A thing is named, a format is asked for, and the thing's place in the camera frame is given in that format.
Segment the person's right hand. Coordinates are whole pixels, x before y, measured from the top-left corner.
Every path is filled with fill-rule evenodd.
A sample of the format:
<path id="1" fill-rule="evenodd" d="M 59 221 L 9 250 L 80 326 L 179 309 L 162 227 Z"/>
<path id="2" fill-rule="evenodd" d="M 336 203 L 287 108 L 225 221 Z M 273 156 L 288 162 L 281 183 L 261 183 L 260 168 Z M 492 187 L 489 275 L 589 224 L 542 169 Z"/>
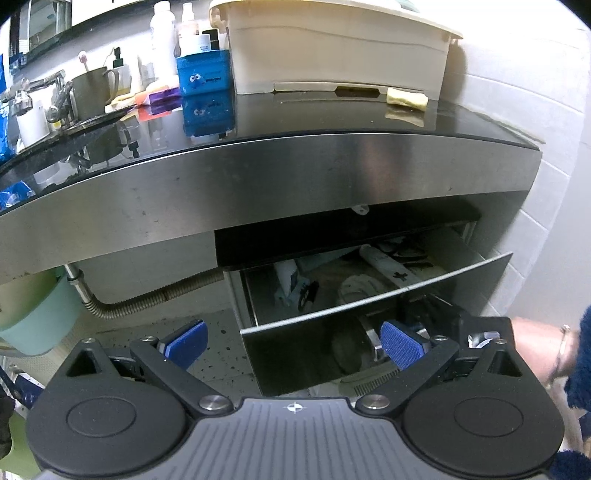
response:
<path id="1" fill-rule="evenodd" d="M 575 368 L 579 331 L 521 317 L 511 319 L 515 346 L 538 380 L 548 384 Z"/>

